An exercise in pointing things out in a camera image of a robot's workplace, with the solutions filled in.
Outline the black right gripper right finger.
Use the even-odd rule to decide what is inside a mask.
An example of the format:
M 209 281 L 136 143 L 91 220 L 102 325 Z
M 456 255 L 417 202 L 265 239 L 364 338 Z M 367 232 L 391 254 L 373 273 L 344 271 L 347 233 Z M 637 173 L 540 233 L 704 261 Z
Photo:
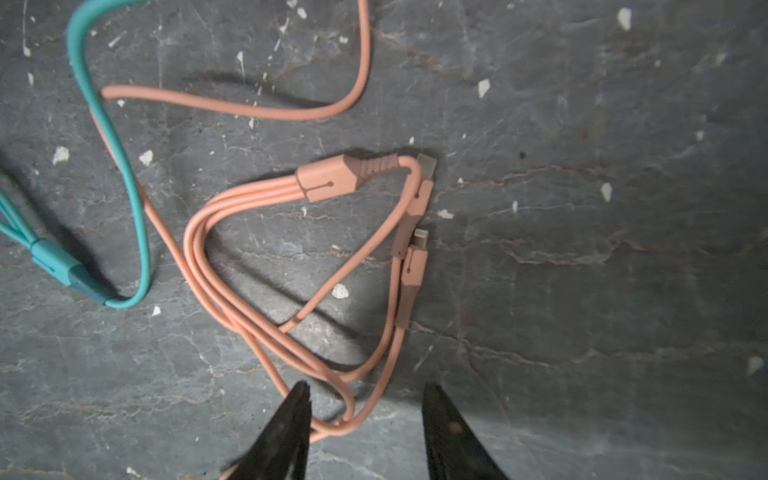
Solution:
M 430 479 L 508 479 L 438 384 L 425 386 L 422 423 Z

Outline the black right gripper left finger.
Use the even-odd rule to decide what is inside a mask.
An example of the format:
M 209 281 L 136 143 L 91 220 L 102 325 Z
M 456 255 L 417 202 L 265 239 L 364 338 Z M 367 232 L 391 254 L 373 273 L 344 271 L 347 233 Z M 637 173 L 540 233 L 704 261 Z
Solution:
M 304 479 L 311 433 L 310 386 L 297 382 L 250 449 L 224 470 L 224 478 Z

